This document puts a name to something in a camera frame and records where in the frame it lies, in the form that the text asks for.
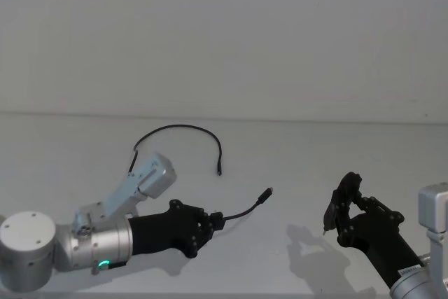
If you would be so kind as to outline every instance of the white wall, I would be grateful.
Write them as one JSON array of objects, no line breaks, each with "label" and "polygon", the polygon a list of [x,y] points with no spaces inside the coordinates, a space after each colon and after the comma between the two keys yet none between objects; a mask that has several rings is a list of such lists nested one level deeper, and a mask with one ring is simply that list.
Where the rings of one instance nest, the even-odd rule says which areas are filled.
[{"label": "white wall", "polygon": [[0,110],[448,122],[448,0],[0,0]]},{"label": "white wall", "polygon": [[[58,223],[71,222],[79,206],[103,200],[120,183],[134,142],[170,122],[0,115],[0,214],[33,209]],[[56,274],[44,292],[145,293],[140,298],[157,299],[388,298],[361,252],[338,246],[335,232],[322,237],[332,191],[350,170],[363,177],[364,195],[402,212],[400,233],[416,253],[428,252],[417,193],[448,180],[448,126],[190,122],[219,136],[223,175],[215,173],[211,137],[194,130],[156,134],[141,147],[140,159],[164,153],[178,180],[157,200],[140,204],[142,215],[165,211],[174,198],[231,215],[249,207],[266,187],[274,187],[273,196],[252,215],[228,223],[196,259],[174,250],[136,256],[126,268],[97,277],[89,270]]]}]

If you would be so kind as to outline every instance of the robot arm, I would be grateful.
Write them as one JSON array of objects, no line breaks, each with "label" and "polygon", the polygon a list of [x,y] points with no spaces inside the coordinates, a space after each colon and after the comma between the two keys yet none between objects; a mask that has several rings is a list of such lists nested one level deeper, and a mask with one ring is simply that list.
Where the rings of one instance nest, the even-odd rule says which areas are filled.
[{"label": "robot arm", "polygon": [[[363,197],[359,191],[361,181],[353,172],[342,179],[325,212],[324,232],[336,229],[339,245],[361,250],[391,289],[392,298],[446,298],[436,291],[426,264],[400,236],[398,226],[405,220],[404,216],[374,197]],[[350,218],[351,203],[364,213]]]},{"label": "robot arm", "polygon": [[268,188],[256,204],[237,216],[207,214],[179,200],[162,214],[138,217],[136,205],[157,198],[176,180],[168,159],[154,155],[104,202],[81,207],[73,223],[55,225],[45,214],[25,211],[0,226],[1,281],[15,292],[35,291],[60,272],[90,268],[92,274],[125,266],[142,253],[174,248],[194,258],[225,222],[248,214],[271,194]]}]

